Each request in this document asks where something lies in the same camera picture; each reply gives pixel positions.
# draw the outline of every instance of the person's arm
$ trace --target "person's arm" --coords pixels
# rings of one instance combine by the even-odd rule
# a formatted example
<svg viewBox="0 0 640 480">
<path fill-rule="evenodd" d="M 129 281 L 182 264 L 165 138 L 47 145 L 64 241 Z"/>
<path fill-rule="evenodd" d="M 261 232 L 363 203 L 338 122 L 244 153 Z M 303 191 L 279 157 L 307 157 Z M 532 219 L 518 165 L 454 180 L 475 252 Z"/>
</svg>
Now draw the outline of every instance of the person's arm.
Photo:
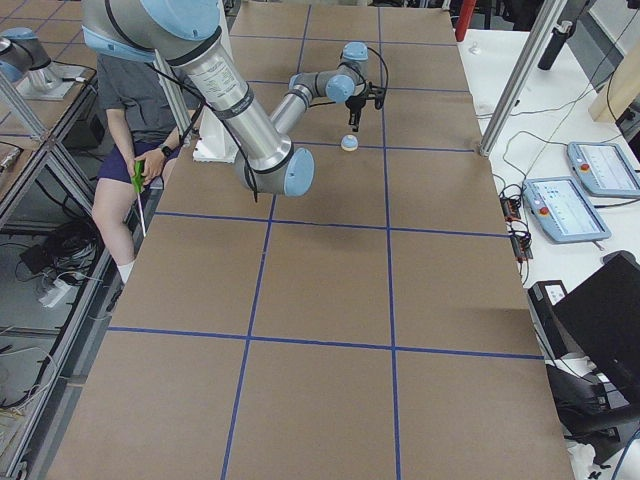
<svg viewBox="0 0 640 480">
<path fill-rule="evenodd" d="M 124 109 L 109 108 L 106 112 L 109 132 L 113 137 L 116 147 L 120 150 L 120 153 L 127 164 L 129 175 L 133 176 L 133 164 L 135 162 L 136 155 L 133 149 L 133 138 L 131 137 L 129 124 L 127 123 L 127 119 L 124 115 Z"/>
<path fill-rule="evenodd" d="M 189 110 L 189 115 L 193 115 L 193 113 L 194 112 L 192 110 Z M 180 147 L 180 134 L 178 132 L 178 127 L 175 127 L 171 131 L 162 144 L 166 145 L 171 150 L 175 150 Z M 134 161 L 136 162 L 141 160 L 144 160 L 144 171 L 142 172 L 142 175 L 144 176 L 144 184 L 148 185 L 154 178 L 162 174 L 166 157 L 164 156 L 164 153 L 162 153 L 160 147 L 158 147 L 134 158 Z"/>
</svg>

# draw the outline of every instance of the blue joint cap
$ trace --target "blue joint cap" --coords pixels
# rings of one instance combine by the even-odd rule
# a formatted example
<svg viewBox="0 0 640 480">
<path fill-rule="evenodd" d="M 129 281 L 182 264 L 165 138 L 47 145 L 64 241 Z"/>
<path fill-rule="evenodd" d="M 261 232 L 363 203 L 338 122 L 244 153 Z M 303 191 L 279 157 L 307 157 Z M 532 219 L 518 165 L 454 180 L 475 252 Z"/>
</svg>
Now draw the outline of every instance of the blue joint cap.
<svg viewBox="0 0 640 480">
<path fill-rule="evenodd" d="M 315 170 L 313 155 L 306 148 L 299 148 L 287 164 L 284 173 L 284 194 L 287 197 L 299 197 L 307 193 Z"/>
<path fill-rule="evenodd" d="M 298 78 L 300 77 L 300 75 L 301 75 L 301 74 L 300 74 L 300 73 L 298 73 L 298 74 L 294 75 L 293 77 L 291 77 L 291 78 L 289 79 L 289 88 L 290 88 L 290 89 L 291 89 L 291 88 L 293 88 L 293 87 L 295 86 L 295 84 L 296 84 L 296 82 L 298 81 Z"/>
<path fill-rule="evenodd" d="M 327 82 L 327 97 L 336 103 L 346 102 L 356 91 L 356 84 L 347 75 L 334 75 Z"/>
<path fill-rule="evenodd" d="M 0 61 L 0 72 L 4 73 L 11 83 L 22 78 L 22 72 L 7 62 Z"/>
<path fill-rule="evenodd" d="M 156 59 L 153 52 L 138 50 L 125 43 L 116 42 L 111 38 L 104 37 L 93 30 L 89 30 L 84 25 L 82 26 L 82 30 L 84 32 L 84 43 L 98 53 L 134 62 L 153 63 Z"/>
<path fill-rule="evenodd" d="M 184 40 L 205 40 L 220 24 L 217 0 L 140 0 L 140 3 L 154 22 Z"/>
<path fill-rule="evenodd" d="M 349 42 L 342 49 L 342 58 L 362 62 L 369 59 L 369 51 L 362 42 Z"/>
<path fill-rule="evenodd" d="M 37 40 L 38 38 L 33 30 L 27 27 L 10 28 L 0 33 L 0 37 L 5 37 L 9 40 Z"/>
</svg>

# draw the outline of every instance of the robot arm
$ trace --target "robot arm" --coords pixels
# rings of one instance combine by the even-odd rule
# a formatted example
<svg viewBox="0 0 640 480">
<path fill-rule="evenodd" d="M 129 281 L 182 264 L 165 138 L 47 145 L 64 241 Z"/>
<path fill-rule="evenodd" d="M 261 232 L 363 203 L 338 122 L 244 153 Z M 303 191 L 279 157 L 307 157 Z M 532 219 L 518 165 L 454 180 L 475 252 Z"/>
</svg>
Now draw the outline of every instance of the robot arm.
<svg viewBox="0 0 640 480">
<path fill-rule="evenodd" d="M 36 90 L 52 90 L 62 79 L 50 65 L 51 58 L 32 30 L 17 27 L 0 33 L 0 70 L 9 81 L 17 82 L 28 73 Z"/>
<path fill-rule="evenodd" d="M 269 118 L 222 47 L 217 0 L 84 0 L 83 7 L 89 47 L 143 62 L 152 62 L 157 50 L 191 78 L 240 144 L 246 160 L 238 154 L 236 172 L 254 192 L 303 195 L 313 180 L 313 156 L 296 149 L 287 132 L 314 97 L 344 102 L 366 86 L 366 58 L 358 56 L 359 44 L 360 53 L 349 50 L 336 71 L 294 77 Z"/>
</svg>

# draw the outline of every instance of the red object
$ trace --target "red object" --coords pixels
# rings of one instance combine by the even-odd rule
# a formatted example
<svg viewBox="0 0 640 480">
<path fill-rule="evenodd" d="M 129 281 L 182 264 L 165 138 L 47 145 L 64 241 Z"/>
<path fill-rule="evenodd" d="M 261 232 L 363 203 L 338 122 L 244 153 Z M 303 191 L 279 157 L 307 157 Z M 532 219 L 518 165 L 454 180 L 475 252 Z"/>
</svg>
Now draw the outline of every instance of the red object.
<svg viewBox="0 0 640 480">
<path fill-rule="evenodd" d="M 467 29 L 471 23 L 473 10 L 476 8 L 476 0 L 464 0 L 462 8 L 460 8 L 460 18 L 456 23 L 456 40 L 461 42 L 467 34 Z"/>
</svg>

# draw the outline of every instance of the gray t-shirt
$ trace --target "gray t-shirt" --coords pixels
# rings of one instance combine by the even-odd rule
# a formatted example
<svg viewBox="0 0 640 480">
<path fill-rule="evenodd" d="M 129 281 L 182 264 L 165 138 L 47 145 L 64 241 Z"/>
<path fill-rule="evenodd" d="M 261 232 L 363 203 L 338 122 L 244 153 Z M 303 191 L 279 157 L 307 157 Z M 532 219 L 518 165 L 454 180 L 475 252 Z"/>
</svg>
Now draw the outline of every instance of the gray t-shirt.
<svg viewBox="0 0 640 480">
<path fill-rule="evenodd" d="M 178 80 L 196 90 L 184 72 L 179 69 L 174 72 Z M 187 108 L 195 110 L 198 99 L 186 90 L 183 96 Z M 144 63 L 98 55 L 98 99 L 105 110 L 125 110 L 136 142 L 163 141 L 176 126 L 158 74 Z"/>
</svg>

